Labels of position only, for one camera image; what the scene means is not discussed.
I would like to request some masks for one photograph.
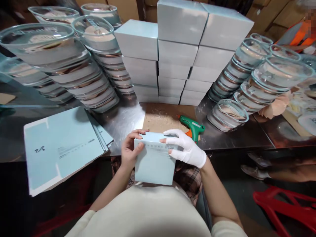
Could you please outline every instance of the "cardboard sheet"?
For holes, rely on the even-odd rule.
[[[185,133],[188,132],[189,129],[180,123],[177,115],[184,115],[194,121],[197,120],[194,106],[147,103],[143,129],[163,133],[168,129],[176,128]]]

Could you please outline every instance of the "green glue gun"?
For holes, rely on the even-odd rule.
[[[177,115],[180,122],[185,125],[187,128],[189,128],[189,131],[186,133],[189,137],[192,138],[192,140],[197,144],[198,143],[198,135],[202,132],[204,132],[205,127],[201,124],[198,124],[192,119],[189,119],[188,117],[185,117],[183,115]]]

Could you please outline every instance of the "red plastic stool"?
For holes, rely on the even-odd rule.
[[[285,194],[293,204],[275,199],[275,196],[280,193]],[[300,205],[297,198],[310,202],[310,207]],[[316,234],[316,210],[314,210],[316,207],[316,198],[271,186],[264,192],[254,192],[253,199],[265,210],[271,222],[274,224],[278,235],[291,237],[276,212],[303,223]]]

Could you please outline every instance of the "white box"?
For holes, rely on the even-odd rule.
[[[137,59],[122,56],[127,72],[141,72],[143,75],[157,75],[157,63],[152,60]]]
[[[205,94],[206,94],[205,92],[195,92],[195,91],[184,90],[181,98],[195,99],[195,100],[201,101],[204,98]]]
[[[193,105],[198,106],[201,103],[200,99],[188,99],[188,98],[181,98],[180,105]]]
[[[162,76],[158,76],[158,86],[159,88],[168,88],[174,90],[182,91],[184,88],[185,80],[174,79],[174,78],[166,78]]]
[[[212,82],[202,82],[195,80],[187,80],[184,86],[184,89],[187,91],[196,91],[206,93],[211,87]]]
[[[168,96],[180,98],[182,94],[182,90],[174,90],[170,88],[160,88],[159,87],[159,96]]]
[[[221,74],[222,70],[207,67],[192,67],[190,80],[214,82]]]
[[[158,88],[152,86],[144,86],[144,85],[134,85],[134,91],[136,95],[149,95],[149,96],[158,96]]]
[[[141,103],[159,103],[159,96],[137,95],[137,99]]]
[[[124,56],[158,61],[158,24],[129,20],[114,35]]]
[[[254,22],[236,10],[202,3],[209,12],[200,45],[236,50]]]
[[[234,55],[234,51],[199,46],[194,66],[223,70]]]
[[[199,2],[160,0],[157,17],[159,39],[198,45],[208,12]]]
[[[167,96],[159,96],[159,103],[163,104],[179,104],[180,102],[180,97],[175,98],[175,97],[167,97]]]
[[[175,78],[175,79],[188,79],[190,66],[174,65],[158,62],[159,76]]]
[[[133,84],[158,87],[157,76],[143,74],[142,71],[128,71]]]
[[[192,66],[198,46],[158,40],[159,61],[175,65]]]

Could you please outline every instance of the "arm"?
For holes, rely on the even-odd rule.
[[[132,170],[135,167],[136,157],[144,148],[144,144],[139,143],[138,147],[134,149],[134,139],[142,139],[139,134],[145,134],[146,131],[137,129],[127,135],[127,138],[122,144],[122,165],[89,210],[98,211],[104,208],[126,189]]]
[[[232,221],[242,227],[234,203],[218,178],[206,153],[179,129],[165,131],[164,135],[177,135],[178,138],[170,137],[161,139],[160,142],[176,144],[183,147],[183,151],[169,150],[171,157],[200,168],[207,203],[214,222],[213,224],[219,221]]]

